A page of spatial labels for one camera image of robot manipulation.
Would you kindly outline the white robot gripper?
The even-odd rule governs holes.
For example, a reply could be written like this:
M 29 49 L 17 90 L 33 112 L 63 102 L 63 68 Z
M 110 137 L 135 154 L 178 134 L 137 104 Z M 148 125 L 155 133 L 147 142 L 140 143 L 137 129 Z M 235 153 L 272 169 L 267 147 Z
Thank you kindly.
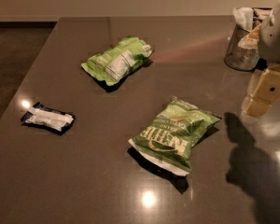
M 259 49 L 260 58 L 270 62 L 263 71 L 254 71 L 242 104 L 245 114 L 258 118 L 280 99 L 280 0 L 261 26 L 239 41 L 238 47 Z

